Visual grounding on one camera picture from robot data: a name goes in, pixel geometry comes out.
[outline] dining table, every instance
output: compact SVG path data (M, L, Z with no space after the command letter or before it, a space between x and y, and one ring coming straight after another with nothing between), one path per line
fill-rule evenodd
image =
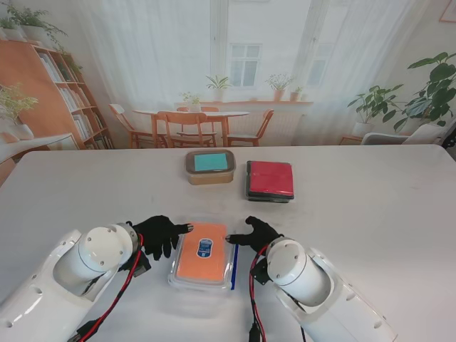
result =
M154 140L154 146L158 146L158 132L157 132L157 121L159 110L134 110L135 113L150 115L152 118L152 134ZM228 134L229 134L229 118L235 118L238 116L245 116L250 112L202 112L207 116L207 123L220 123L222 125L222 140L223 147L228 147Z

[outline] plastic container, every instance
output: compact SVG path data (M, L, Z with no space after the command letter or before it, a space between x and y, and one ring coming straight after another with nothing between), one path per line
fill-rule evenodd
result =
M246 196L253 202L288 203L294 199L293 170L287 162L247 162Z
M185 169L192 185L230 183L236 160L228 150L195 151L185 157Z
M192 232L181 236L168 281L179 289L228 291L235 272L236 247L225 241L227 227L193 222Z

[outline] wooden bookshelf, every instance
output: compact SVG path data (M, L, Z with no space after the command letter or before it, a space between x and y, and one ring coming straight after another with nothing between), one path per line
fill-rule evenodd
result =
M44 55L52 63L57 78L53 79L48 67L42 63L40 57ZM114 147L106 121L83 75L73 72L60 52L30 43L0 41L0 84L13 86L17 83L21 83L24 94L38 99L33 110L24 110L19 116L37 138L72 133L80 149L86 149L88 145L98 149L95 142L98 138L109 139ZM73 115L81 115L85 126L90 126L87 127L88 137L80 134Z

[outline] label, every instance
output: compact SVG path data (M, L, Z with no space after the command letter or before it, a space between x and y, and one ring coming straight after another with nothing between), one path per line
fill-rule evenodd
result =
M209 258L211 256L213 244L211 239L201 239L198 244L197 255L200 258Z

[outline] black glove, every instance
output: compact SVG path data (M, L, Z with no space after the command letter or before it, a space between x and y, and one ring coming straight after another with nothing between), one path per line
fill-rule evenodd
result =
M144 252L154 255L159 260L162 253L169 258L171 246L176 249L179 234L186 234L193 230L191 224L173 224L166 216L154 216L144 222L136 224L133 229L144 238Z
M225 239L230 244L239 244L241 246L250 246L255 252L259 252L261 248L270 244L280 236L274 228L266 222L257 219L256 217L249 216L245 223L250 224L254 231L250 234L233 234L228 235Z

